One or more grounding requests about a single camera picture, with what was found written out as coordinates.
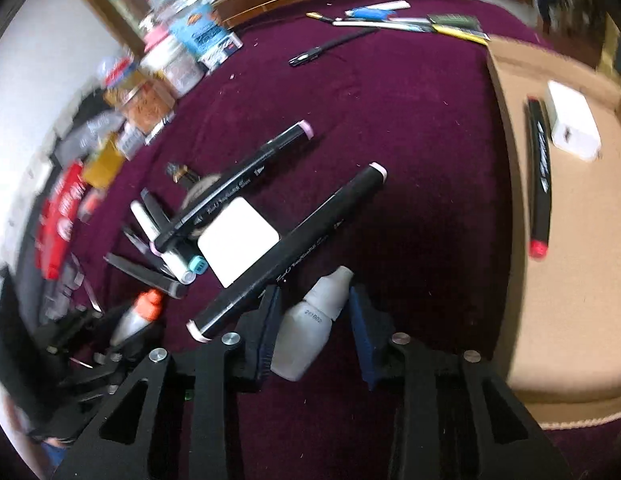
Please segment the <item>white lidded jar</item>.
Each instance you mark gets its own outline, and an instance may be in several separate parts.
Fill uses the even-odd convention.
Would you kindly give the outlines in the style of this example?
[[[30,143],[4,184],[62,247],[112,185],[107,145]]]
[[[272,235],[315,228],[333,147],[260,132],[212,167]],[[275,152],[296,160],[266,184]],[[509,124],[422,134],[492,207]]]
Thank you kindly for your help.
[[[204,77],[204,71],[191,52],[172,35],[149,48],[140,66],[163,81],[176,99],[183,98]]]

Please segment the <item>small black gold lipstick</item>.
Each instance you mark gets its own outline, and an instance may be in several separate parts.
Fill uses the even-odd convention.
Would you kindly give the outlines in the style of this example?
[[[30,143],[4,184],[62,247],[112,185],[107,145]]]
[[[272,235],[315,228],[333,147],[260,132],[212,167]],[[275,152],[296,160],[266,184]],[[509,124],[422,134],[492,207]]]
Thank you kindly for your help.
[[[200,181],[199,174],[196,174],[187,165],[176,164],[176,162],[169,162],[166,165],[165,172],[174,183],[183,188],[192,188]]]

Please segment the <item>blue snack packet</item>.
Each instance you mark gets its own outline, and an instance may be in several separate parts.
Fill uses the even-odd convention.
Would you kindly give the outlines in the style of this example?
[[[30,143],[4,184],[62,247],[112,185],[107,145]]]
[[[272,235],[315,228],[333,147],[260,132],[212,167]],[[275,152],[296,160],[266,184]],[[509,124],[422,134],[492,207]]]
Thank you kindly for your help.
[[[216,21],[211,4],[202,0],[180,9],[169,19],[168,29],[209,72],[243,47],[234,32]]]

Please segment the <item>blue white pen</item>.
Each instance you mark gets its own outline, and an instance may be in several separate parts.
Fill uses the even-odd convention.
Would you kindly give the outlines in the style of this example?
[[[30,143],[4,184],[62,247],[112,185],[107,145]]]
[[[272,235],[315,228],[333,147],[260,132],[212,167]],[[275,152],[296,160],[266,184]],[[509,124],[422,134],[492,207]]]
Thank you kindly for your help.
[[[373,4],[372,6],[360,6],[352,10],[347,10],[345,15],[349,18],[369,18],[369,20],[385,20],[395,15],[398,10],[406,10],[411,4],[406,0],[394,0],[384,3]]]

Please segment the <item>red plastic bag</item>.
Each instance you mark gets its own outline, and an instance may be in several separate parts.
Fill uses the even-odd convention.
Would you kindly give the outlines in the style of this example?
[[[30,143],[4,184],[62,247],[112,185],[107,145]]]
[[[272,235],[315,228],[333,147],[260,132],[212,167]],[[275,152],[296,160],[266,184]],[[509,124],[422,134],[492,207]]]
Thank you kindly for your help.
[[[60,276],[78,208],[87,190],[83,169],[80,160],[64,169],[42,205],[35,238],[35,266],[45,280],[56,281]]]

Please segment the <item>cardboard tray box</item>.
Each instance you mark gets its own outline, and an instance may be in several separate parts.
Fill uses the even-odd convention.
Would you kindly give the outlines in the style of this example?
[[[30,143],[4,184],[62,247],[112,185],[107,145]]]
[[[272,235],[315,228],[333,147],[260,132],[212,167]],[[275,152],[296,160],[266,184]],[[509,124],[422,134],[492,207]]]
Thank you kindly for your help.
[[[487,59],[509,158],[511,266],[494,363],[547,430],[621,418],[621,87],[572,58],[494,37]],[[553,206],[544,259],[529,254],[527,99],[550,81],[579,90],[603,152],[550,153]]]

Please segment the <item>black marker pink cap long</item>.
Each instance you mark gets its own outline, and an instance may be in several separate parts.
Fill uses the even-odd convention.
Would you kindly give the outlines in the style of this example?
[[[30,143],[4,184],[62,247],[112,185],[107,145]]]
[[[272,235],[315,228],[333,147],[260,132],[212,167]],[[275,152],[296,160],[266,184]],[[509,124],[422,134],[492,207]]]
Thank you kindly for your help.
[[[187,330],[190,336],[206,344],[239,320],[242,314],[252,310],[267,286],[281,282],[353,210],[382,188],[387,179],[388,170],[377,162],[359,171],[189,320]]]

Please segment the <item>yellow handled tool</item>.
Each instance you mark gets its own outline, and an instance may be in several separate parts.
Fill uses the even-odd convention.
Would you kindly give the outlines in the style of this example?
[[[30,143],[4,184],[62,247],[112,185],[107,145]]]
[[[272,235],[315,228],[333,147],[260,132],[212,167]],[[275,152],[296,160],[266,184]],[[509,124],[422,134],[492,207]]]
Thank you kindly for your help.
[[[483,46],[487,46],[489,44],[489,41],[491,41],[491,38],[489,38],[489,36],[487,36],[485,32],[477,32],[476,30],[472,29],[437,24],[433,24],[432,28],[438,34],[454,37],[465,41],[475,42],[476,44],[483,44]]]

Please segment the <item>orange lidded jar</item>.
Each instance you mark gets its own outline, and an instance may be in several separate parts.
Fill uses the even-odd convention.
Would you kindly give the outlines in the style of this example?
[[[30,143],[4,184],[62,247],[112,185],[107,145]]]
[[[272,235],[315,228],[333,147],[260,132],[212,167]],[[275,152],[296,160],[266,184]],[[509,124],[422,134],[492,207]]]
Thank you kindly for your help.
[[[128,70],[106,87],[104,99],[145,136],[174,115],[175,99],[164,84],[140,70]]]

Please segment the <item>large white power adapter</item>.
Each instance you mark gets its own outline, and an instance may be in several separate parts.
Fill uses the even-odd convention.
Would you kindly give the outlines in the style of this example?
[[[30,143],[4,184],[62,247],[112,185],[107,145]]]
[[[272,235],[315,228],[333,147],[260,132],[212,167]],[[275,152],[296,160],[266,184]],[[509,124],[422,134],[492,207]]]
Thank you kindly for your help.
[[[583,93],[550,80],[545,103],[553,145],[583,162],[597,159],[603,144]]]

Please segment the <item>black marker pink cap upper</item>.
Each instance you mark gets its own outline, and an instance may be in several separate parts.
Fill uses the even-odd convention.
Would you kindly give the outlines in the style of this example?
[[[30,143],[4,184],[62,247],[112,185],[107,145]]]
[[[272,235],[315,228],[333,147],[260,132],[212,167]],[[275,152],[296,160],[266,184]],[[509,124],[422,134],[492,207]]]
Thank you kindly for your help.
[[[219,179],[199,197],[184,208],[162,228],[152,242],[153,248],[163,254],[172,248],[177,240],[189,236],[193,230],[206,226],[240,191],[260,177],[270,163],[287,148],[300,140],[312,140],[314,130],[309,122],[300,120],[260,146],[252,155],[223,172]]]

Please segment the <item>black marker red cap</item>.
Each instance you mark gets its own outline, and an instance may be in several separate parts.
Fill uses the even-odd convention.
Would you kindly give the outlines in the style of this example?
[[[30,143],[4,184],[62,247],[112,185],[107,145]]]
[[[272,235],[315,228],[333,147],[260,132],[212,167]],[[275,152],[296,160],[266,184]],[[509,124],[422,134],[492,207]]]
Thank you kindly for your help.
[[[529,256],[543,260],[547,256],[550,237],[553,188],[548,134],[542,102],[527,98],[527,132],[529,133],[529,200],[530,243]]]

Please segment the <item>orange cap glue bottle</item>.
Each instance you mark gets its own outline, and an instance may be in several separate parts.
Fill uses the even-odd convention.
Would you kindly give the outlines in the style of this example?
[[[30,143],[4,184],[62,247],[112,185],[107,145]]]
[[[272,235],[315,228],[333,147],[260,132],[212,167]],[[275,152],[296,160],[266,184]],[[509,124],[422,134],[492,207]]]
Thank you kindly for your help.
[[[111,346],[124,344],[140,330],[154,323],[162,312],[162,300],[163,295],[158,289],[149,289],[140,294],[120,318],[110,339]]]

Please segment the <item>purple velvet tablecloth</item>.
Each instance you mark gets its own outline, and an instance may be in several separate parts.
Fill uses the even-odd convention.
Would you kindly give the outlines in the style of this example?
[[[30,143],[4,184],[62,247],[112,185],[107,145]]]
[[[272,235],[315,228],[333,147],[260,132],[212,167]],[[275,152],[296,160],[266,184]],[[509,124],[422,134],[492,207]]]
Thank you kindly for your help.
[[[511,205],[487,54],[454,39],[377,32],[324,61],[289,68],[289,54],[339,32],[307,18],[264,20],[248,26],[246,47],[182,101],[158,147],[126,165],[88,226],[74,231],[72,249],[96,278],[98,297],[128,299],[141,290],[106,270],[101,257],[109,249],[132,256],[120,226],[132,220],[128,204],[141,185],[168,206],[181,199],[160,162],[175,157],[204,172],[223,170],[305,118],[319,139],[302,140],[248,194],[280,232],[365,162],[381,162],[390,183],[289,274],[289,294],[345,264],[376,307],[417,328],[429,344],[492,347],[510,264]],[[263,393],[240,396],[248,478],[380,478],[393,410],[359,378],[347,321],[338,321],[301,384],[274,378]],[[518,387],[531,393],[544,386],[552,396],[576,399],[621,387],[621,364],[606,363],[617,358],[605,345],[612,328],[596,336],[588,327],[595,340],[584,336],[577,344],[565,332],[568,321],[575,320],[558,321],[560,333],[542,339],[563,354],[541,350],[545,361],[525,366],[523,376],[539,383]]]

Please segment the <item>green comb brush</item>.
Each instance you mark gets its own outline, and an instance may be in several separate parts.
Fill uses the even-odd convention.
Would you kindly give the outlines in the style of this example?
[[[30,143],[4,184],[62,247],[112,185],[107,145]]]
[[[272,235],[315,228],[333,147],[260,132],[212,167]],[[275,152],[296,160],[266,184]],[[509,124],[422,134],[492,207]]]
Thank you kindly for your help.
[[[429,14],[427,19],[433,25],[449,26],[464,28],[469,30],[475,30],[476,32],[482,31],[480,21],[471,15],[463,14]]]

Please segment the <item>yellow amber bottle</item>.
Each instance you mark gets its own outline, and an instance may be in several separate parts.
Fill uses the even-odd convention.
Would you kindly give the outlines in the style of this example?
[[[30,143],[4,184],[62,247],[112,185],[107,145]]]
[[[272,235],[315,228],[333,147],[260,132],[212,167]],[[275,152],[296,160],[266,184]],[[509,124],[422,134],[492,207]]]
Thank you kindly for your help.
[[[109,188],[126,162],[115,141],[116,134],[112,133],[101,150],[94,153],[84,165],[82,178],[92,188],[98,190]]]

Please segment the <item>black thin pen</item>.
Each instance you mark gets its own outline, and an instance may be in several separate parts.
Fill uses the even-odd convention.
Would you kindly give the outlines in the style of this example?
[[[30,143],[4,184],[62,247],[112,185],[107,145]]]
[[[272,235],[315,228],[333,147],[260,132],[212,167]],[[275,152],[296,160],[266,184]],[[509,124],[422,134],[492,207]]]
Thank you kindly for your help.
[[[298,67],[308,64],[316,60],[316,58],[320,58],[320,56],[324,55],[326,52],[342,46],[342,44],[347,44],[350,41],[370,36],[376,32],[376,29],[369,28],[361,30],[360,32],[354,32],[353,34],[347,36],[333,39],[325,44],[322,44],[321,46],[313,47],[312,49],[309,49],[301,54],[295,55],[294,58],[289,59],[288,64],[290,67]]]

